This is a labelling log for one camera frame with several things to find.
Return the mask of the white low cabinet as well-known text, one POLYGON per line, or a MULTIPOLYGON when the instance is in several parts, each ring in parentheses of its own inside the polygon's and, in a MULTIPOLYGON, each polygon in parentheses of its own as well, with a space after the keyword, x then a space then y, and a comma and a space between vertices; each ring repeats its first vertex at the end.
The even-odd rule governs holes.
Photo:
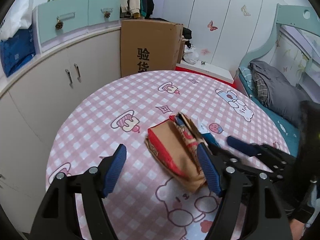
POLYGON ((1 89, 1 206, 30 232, 55 136, 82 100, 120 78, 120 30, 87 35, 38 58, 1 89))

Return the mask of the dark brown foil wrapper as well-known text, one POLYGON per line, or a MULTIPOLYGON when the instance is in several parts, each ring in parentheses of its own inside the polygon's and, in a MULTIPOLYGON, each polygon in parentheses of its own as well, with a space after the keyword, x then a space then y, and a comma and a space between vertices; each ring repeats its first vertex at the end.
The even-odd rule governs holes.
POLYGON ((204 143, 207 146, 206 141, 200 134, 198 128, 187 115, 180 112, 176 115, 170 115, 169 119, 174 123, 175 127, 179 131, 188 151, 191 153, 193 158, 196 158, 198 145, 200 143, 204 143))

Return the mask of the red brown snack bag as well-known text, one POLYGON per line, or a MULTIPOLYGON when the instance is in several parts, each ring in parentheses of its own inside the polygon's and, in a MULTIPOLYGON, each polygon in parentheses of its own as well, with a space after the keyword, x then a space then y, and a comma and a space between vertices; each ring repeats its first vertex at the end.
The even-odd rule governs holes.
POLYGON ((145 144, 160 165, 189 192, 194 193, 205 184, 197 157, 188 151, 170 119, 148 128, 145 144))

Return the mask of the grey pillow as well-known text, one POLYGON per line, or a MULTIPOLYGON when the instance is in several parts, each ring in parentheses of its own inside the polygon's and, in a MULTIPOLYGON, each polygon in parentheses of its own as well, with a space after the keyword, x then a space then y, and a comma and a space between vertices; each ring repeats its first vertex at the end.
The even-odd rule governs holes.
POLYGON ((300 122, 300 102, 308 100, 308 96, 266 62, 254 60, 250 67, 260 103, 297 127, 300 122))

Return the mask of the teal bed frame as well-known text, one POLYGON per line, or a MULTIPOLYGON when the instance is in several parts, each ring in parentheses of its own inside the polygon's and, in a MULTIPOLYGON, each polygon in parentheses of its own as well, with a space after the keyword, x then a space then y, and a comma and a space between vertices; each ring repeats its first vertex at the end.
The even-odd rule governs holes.
POLYGON ((272 30, 267 41, 248 52, 239 66, 239 77, 249 98, 279 129, 289 153, 297 155, 299 130, 286 119, 269 110, 257 99, 250 63, 264 61, 277 68, 308 100, 319 103, 319 18, 312 7, 280 5, 276 7, 272 30))

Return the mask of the white wardrobe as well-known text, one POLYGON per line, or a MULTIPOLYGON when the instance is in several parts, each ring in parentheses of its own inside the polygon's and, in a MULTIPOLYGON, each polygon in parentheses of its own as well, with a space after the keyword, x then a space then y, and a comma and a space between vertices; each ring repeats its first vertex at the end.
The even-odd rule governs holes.
POLYGON ((244 55, 265 43, 282 0, 164 0, 162 18, 192 31, 199 59, 235 74, 244 55))

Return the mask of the pink checkered tablecloth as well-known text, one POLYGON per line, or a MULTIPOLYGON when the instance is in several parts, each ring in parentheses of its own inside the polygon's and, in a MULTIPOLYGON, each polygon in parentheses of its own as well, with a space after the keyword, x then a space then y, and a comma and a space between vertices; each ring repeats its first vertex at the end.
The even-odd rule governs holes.
POLYGON ((234 136, 247 143, 289 148, 267 114, 231 86, 189 72, 145 72, 113 81, 88 96, 62 124, 50 151, 46 183, 58 173, 81 174, 120 144, 124 167, 104 199, 119 239, 204 239, 220 199, 205 183, 187 191, 180 176, 196 171, 190 153, 181 160, 158 151, 157 140, 177 113, 221 148, 234 136))

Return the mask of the blue bag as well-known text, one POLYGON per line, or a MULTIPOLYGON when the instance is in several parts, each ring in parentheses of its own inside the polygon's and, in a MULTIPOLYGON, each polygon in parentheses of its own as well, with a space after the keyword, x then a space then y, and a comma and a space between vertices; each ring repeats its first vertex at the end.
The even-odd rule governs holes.
POLYGON ((11 76, 35 56, 32 26, 19 29, 6 41, 1 41, 1 63, 6 77, 11 76))

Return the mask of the teal drawer box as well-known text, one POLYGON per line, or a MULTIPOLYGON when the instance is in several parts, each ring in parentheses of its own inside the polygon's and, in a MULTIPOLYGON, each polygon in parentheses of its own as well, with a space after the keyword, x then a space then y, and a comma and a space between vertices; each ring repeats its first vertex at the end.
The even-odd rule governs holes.
POLYGON ((120 0, 54 0, 33 10, 32 28, 37 54, 120 20, 120 0))

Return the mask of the brown cardboard box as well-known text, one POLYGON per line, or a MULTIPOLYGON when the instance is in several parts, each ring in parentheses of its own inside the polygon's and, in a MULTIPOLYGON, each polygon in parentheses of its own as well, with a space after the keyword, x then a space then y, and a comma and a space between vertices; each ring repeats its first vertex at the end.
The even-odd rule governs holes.
POLYGON ((120 30, 121 76, 176 67, 183 25, 156 20, 124 20, 120 30))

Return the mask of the white plastic bag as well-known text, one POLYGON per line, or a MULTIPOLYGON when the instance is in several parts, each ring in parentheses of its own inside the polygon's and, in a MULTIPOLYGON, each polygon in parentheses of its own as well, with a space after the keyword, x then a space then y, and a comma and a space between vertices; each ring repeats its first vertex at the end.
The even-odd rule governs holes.
POLYGON ((15 0, 1 22, 1 40, 12 38, 18 30, 28 29, 32 24, 34 0, 15 0))

